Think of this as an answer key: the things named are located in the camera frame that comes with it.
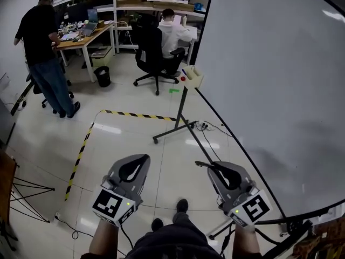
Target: green tape mark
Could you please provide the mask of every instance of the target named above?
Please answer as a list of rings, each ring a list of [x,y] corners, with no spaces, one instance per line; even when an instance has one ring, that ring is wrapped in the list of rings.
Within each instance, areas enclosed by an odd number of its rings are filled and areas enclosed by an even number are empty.
[[[169,93],[173,93],[173,92],[180,92],[180,90],[179,89],[173,89],[173,88],[169,89]]]

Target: white shirt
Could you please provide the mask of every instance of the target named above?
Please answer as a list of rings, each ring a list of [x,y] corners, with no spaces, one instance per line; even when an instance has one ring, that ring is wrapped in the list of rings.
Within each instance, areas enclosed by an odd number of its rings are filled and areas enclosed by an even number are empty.
[[[190,31],[182,25],[175,25],[172,21],[160,22],[158,28],[162,31],[162,52],[163,58],[173,58],[170,54],[178,48],[178,41],[189,42],[193,39]]]

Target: bottle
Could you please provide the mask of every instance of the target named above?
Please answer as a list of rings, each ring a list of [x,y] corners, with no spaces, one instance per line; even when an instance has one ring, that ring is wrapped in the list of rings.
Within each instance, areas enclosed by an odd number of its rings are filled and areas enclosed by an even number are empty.
[[[187,15],[185,15],[185,16],[183,17],[182,26],[185,27],[186,24],[187,24]]]

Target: man in black t-shirt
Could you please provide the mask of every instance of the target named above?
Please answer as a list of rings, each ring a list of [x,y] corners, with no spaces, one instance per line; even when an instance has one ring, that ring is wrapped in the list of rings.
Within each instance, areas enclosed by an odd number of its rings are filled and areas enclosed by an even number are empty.
[[[55,24],[53,0],[39,0],[20,23],[14,45],[24,41],[27,64],[44,97],[60,117],[72,118],[80,108],[80,102],[72,103],[65,76],[52,44],[60,44]]]
[[[188,201],[180,200],[172,224],[164,226],[160,219],[152,223],[152,231],[135,244],[126,259],[223,259],[211,248],[205,235],[189,220]],[[101,220],[90,244],[89,253],[81,259],[116,259],[118,227]],[[244,229],[236,225],[233,259],[260,259],[260,248],[254,227]]]

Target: white tile floor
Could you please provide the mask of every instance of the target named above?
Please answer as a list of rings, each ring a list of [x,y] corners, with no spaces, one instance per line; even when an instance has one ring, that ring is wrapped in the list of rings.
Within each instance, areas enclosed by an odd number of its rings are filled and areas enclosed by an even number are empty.
[[[86,233],[94,234],[99,219],[89,209],[88,203],[95,186],[118,159],[131,154],[147,153],[151,165],[142,198],[143,205],[124,224],[124,229],[135,243],[150,231],[154,218],[160,217],[165,224],[171,223],[177,200],[188,199],[189,215],[195,225],[209,234],[226,221],[216,204],[215,193],[205,168],[197,167],[195,160],[206,161],[202,151],[188,130],[160,138],[155,145],[152,136],[173,127],[172,121],[144,119],[100,113],[92,129],[91,136],[83,152],[75,175],[71,194],[67,202],[64,195],[79,149],[95,115],[102,109],[139,114],[154,114],[175,117],[182,95],[181,85],[160,83],[160,96],[154,95],[155,83],[146,80],[134,87],[133,81],[144,73],[136,66],[134,55],[117,54],[111,62],[112,84],[100,88],[97,83],[88,81],[86,70],[80,69],[81,58],[74,58],[67,68],[67,77],[75,99],[81,102],[81,110],[72,119],[60,119],[52,113],[48,105],[42,108],[43,96],[30,93],[27,107],[17,114],[8,154],[13,155],[20,168],[16,175],[38,184],[54,187],[55,192],[28,198],[28,201],[45,218],[53,220],[59,211],[61,219]],[[169,93],[170,88],[180,92]],[[215,125],[220,121],[195,93],[190,93],[185,103],[185,116],[189,119],[202,119]],[[196,132],[205,149],[216,159],[201,132]],[[205,132],[218,156],[247,168],[260,187],[264,187],[243,152],[233,139],[218,130]],[[32,190],[22,189],[24,194]],[[13,205],[25,210],[21,205]],[[267,217],[277,218],[274,211]],[[14,210],[10,212],[10,222],[19,238],[18,251],[14,258],[80,258],[88,251],[91,237],[80,234],[77,240],[71,238],[71,229],[59,223],[43,223],[24,216]],[[262,227],[273,239],[280,241],[277,226]],[[216,240],[216,250],[220,250],[225,235]],[[265,253],[272,245],[262,240],[261,251]],[[130,246],[122,232],[119,236],[119,249],[128,253]],[[231,258],[231,247],[227,258]]]

